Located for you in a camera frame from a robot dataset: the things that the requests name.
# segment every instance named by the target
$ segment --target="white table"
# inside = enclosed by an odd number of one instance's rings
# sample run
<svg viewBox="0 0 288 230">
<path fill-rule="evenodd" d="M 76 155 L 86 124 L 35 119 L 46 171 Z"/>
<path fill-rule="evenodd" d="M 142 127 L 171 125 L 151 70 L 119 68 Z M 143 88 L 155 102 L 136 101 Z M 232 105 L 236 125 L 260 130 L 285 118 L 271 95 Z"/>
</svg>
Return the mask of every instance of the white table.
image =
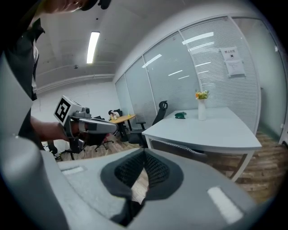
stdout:
<svg viewBox="0 0 288 230">
<path fill-rule="evenodd" d="M 260 142 L 246 124 L 229 108 L 216 107 L 206 109 L 206 120 L 198 120 L 198 110 L 185 110 L 186 119 L 176 119 L 175 111 L 157 124 L 146 129 L 145 135 L 149 148 L 153 148 L 152 139 L 180 144 L 195 150 L 243 154 L 232 174 L 236 181 L 252 158 L 254 151 L 261 148 Z"/>
</svg>

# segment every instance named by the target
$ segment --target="white vase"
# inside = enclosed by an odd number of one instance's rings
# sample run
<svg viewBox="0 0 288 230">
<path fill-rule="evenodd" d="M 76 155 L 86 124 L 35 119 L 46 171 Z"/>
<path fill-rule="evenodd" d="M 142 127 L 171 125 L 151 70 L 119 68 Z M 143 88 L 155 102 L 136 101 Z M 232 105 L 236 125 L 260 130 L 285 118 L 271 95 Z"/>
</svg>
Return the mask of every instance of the white vase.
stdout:
<svg viewBox="0 0 288 230">
<path fill-rule="evenodd" d="M 205 99 L 198 99 L 198 120 L 206 120 Z"/>
</svg>

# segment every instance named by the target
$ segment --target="white wall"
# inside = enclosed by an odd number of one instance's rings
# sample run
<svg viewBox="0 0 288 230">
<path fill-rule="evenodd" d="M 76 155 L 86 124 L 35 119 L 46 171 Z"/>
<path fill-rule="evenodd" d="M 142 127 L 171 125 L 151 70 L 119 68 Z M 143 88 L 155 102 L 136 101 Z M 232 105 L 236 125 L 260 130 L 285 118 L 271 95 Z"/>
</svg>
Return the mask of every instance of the white wall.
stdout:
<svg viewBox="0 0 288 230">
<path fill-rule="evenodd" d="M 37 94 L 38 99 L 33 102 L 31 115 L 41 121 L 57 121 L 53 113 L 62 95 L 90 108 L 92 117 L 101 116 L 105 120 L 109 119 L 109 110 L 120 108 L 115 84 L 112 81 L 89 80 Z M 54 141 L 54 143 L 59 152 L 68 147 L 62 140 Z"/>
<path fill-rule="evenodd" d="M 275 42 L 262 21 L 235 19 L 244 34 L 258 71 L 261 86 L 260 126 L 280 137 L 284 124 L 287 87 L 284 67 Z"/>
<path fill-rule="evenodd" d="M 136 59 L 170 33 L 193 22 L 223 14 L 257 16 L 256 10 L 243 0 L 191 0 L 186 5 L 168 1 L 139 24 L 123 45 L 125 52 L 118 57 L 116 82 Z"/>
</svg>

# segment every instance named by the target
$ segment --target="round table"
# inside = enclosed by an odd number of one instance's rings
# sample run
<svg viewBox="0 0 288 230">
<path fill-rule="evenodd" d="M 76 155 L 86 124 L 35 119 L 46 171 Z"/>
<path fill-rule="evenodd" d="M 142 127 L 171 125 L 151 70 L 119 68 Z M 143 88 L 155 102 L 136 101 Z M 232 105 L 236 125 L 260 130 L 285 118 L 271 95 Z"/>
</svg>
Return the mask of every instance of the round table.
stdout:
<svg viewBox="0 0 288 230">
<path fill-rule="evenodd" d="M 126 115 L 126 116 L 122 116 L 122 117 L 118 117 L 117 120 L 111 120 L 110 122 L 114 123 L 114 124 L 118 124 L 119 127 L 120 127 L 120 135 L 121 135 L 121 141 L 122 142 L 127 142 L 128 141 L 128 136 L 126 134 L 126 131 L 124 129 L 124 122 L 127 121 L 128 122 L 128 125 L 129 125 L 129 129 L 130 131 L 132 131 L 132 127 L 131 127 L 131 124 L 130 124 L 130 119 L 134 118 L 136 115 L 135 114 L 132 114 L 132 115 Z"/>
</svg>

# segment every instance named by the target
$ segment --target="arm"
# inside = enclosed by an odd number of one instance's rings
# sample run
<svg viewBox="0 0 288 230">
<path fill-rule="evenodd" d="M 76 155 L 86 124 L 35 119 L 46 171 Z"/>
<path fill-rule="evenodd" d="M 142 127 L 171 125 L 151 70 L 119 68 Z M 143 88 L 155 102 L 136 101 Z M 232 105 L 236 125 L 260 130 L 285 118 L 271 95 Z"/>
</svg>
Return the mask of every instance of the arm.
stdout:
<svg viewBox="0 0 288 230">
<path fill-rule="evenodd" d="M 63 131 L 62 125 L 59 122 L 42 122 L 32 116 L 30 118 L 30 122 L 40 140 L 43 142 L 59 139 L 67 142 L 69 141 Z M 79 131 L 78 124 L 73 125 L 72 129 L 73 133 L 77 133 Z"/>
</svg>

